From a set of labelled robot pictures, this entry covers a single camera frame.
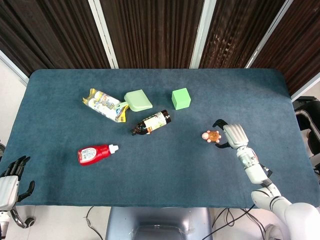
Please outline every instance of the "small toy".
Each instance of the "small toy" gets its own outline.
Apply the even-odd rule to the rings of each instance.
[[[129,105],[129,108],[134,112],[139,112],[146,109],[151,109],[152,104],[147,98],[145,92],[140,89],[136,91],[127,92],[124,95],[125,102],[122,102],[115,106],[116,109],[123,108],[125,105]]]
[[[191,98],[186,88],[172,91],[171,100],[173,102],[175,110],[188,108],[191,102]]]
[[[211,143],[211,142],[216,142],[216,143],[219,143],[220,142],[220,138],[221,138],[221,135],[219,135],[219,131],[206,131],[204,133],[202,133],[202,138],[204,140],[206,140],[208,143]]]

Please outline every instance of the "toy figure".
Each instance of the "toy figure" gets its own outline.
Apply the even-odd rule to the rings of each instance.
[[[206,140],[208,143],[211,142],[216,142],[219,143],[220,142],[220,138],[221,136],[219,135],[219,131],[206,131],[202,134],[202,138],[204,140]]]

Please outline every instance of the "teal felt surface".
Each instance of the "teal felt surface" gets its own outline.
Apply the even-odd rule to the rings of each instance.
[[[126,112],[116,123],[82,103],[96,88],[123,101],[143,89],[153,108]],[[171,96],[187,88],[190,107]],[[131,136],[142,119],[167,109],[172,122]],[[19,192],[35,180],[24,205],[232,207],[252,205],[236,151],[201,138],[216,119],[241,124],[271,180],[292,203],[320,204],[320,189],[299,132],[283,76],[272,69],[45,69],[32,74],[0,162],[0,171],[31,156]],[[81,166],[77,150],[119,150]]]

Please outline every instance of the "floor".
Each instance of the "floor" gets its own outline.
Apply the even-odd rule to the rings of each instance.
[[[35,224],[31,228],[22,229],[13,220],[10,221],[6,240],[99,240],[98,235],[87,226],[84,218],[89,206],[18,206],[18,212],[23,219],[34,216]],[[89,214],[91,225],[106,236],[110,207],[94,207]],[[223,208],[211,208],[212,218],[217,216]],[[287,227],[272,213],[263,209],[251,210],[259,221],[266,227],[275,224],[281,227],[285,240],[289,240]],[[231,209],[234,217],[240,216],[240,209]],[[216,228],[225,224],[224,214],[216,222]],[[214,234],[215,240],[261,240],[261,233],[246,216],[235,222],[233,227],[225,227]]]
[[[17,76],[3,62],[0,61],[0,139],[6,144],[14,123],[25,87],[18,81]],[[35,217],[35,224],[31,228],[22,229],[10,220],[6,240],[99,240],[98,235],[87,226],[84,218],[90,206],[18,206],[20,216]],[[89,219],[91,225],[98,230],[103,239],[110,213],[110,207],[94,207]],[[211,208],[211,216],[215,218],[222,208]],[[231,209],[234,216],[242,214],[240,209]],[[280,226],[284,239],[289,240],[287,227],[272,213],[263,209],[253,209],[251,212],[266,227],[269,224]],[[224,214],[216,222],[216,227],[224,225]],[[225,227],[214,234],[215,240],[261,240],[261,233],[246,216],[235,222],[233,227]]]

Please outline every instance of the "brown bottle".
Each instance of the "brown bottle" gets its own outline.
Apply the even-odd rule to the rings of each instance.
[[[167,110],[162,110],[156,114],[153,114],[146,119],[139,122],[135,128],[131,131],[132,135],[145,135],[151,133],[153,130],[158,129],[171,122],[171,118]]]

